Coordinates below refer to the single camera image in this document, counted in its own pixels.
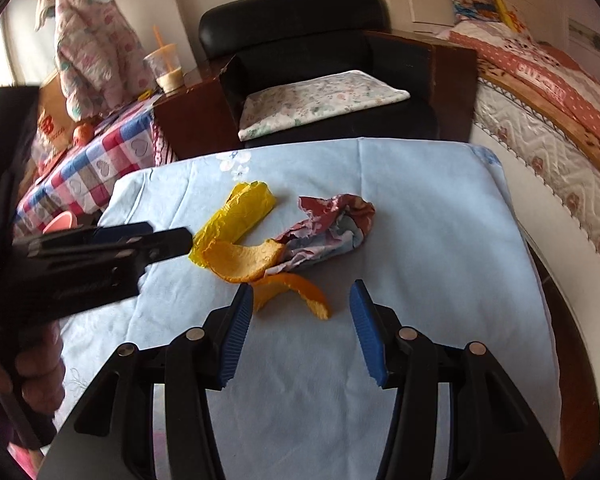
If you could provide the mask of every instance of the chair cushion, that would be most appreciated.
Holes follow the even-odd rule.
[[[409,98],[360,70],[267,88],[247,97],[240,140],[270,135],[302,124]]]
[[[246,148],[256,148],[272,144],[357,137],[437,140],[440,134],[433,108],[426,101],[411,96],[406,101],[392,105],[360,110],[247,140],[244,145]]]

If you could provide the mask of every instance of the table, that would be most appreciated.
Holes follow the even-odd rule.
[[[245,245],[305,218],[299,195],[358,194],[374,204],[376,218],[355,251],[302,273],[324,291],[333,317],[318,320],[292,293],[275,298],[253,317],[235,378],[208,393],[227,478],[375,477],[395,390],[380,390],[366,370],[347,301],[357,278],[376,303],[431,340],[457,347],[483,341],[557,445],[560,393],[548,311],[492,152],[454,142],[346,139],[208,155],[122,178],[100,224],[149,221],[158,230],[195,232],[239,180],[267,182],[278,200]],[[176,258],[148,269],[139,297],[69,318],[58,424],[119,344],[166,344],[229,304],[236,288]],[[436,480],[444,478],[445,399],[442,388]],[[164,457],[159,446],[157,454]]]
[[[154,103],[160,94],[105,120],[84,148],[70,152],[23,197],[14,236],[42,232],[62,211],[92,214],[109,203],[114,184],[127,173],[154,165]]]

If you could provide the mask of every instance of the checkered tablecloth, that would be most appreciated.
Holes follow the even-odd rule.
[[[23,197],[16,210],[14,236],[42,232],[62,211],[91,214],[109,203],[117,180],[154,165],[153,105],[159,98],[131,104],[105,120],[96,137],[70,153]]]

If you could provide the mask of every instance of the orange straw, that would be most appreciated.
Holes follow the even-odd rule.
[[[162,41],[162,36],[160,35],[160,31],[158,30],[157,25],[154,25],[154,35],[155,35],[155,41],[158,42],[158,48],[164,47],[164,42]],[[173,67],[171,66],[171,63],[169,63],[169,60],[165,59],[165,61],[167,62],[167,70],[169,72],[173,72]]]

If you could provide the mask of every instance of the screw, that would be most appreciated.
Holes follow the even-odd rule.
[[[186,333],[186,338],[189,341],[199,341],[205,336],[205,331],[199,327],[189,328]]]
[[[118,355],[120,357],[126,357],[128,355],[131,355],[135,351],[136,347],[133,346],[131,343],[122,343],[122,345],[118,347]]]
[[[413,341],[418,337],[418,332],[416,329],[411,328],[410,326],[403,326],[400,330],[398,330],[398,336],[400,336],[400,339],[404,339],[405,341]]]
[[[487,347],[478,341],[474,341],[469,345],[469,352],[474,355],[485,355],[487,353]]]

